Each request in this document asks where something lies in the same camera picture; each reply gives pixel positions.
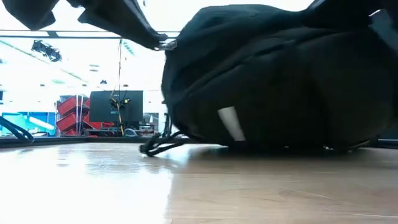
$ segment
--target black monitor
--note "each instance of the black monitor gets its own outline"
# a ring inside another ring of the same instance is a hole
[[[90,95],[90,122],[114,122],[119,121],[118,109],[112,106],[112,91],[92,91]],[[123,123],[139,123],[143,117],[144,92],[134,91],[114,91],[112,97],[120,102],[120,115]]]

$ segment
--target black fabric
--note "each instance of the black fabric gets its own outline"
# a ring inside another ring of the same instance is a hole
[[[313,26],[308,13],[199,11],[166,52],[162,92],[173,124],[193,139],[235,146],[218,114],[233,106],[244,144],[269,147],[350,147],[388,127],[396,55],[367,21]]]

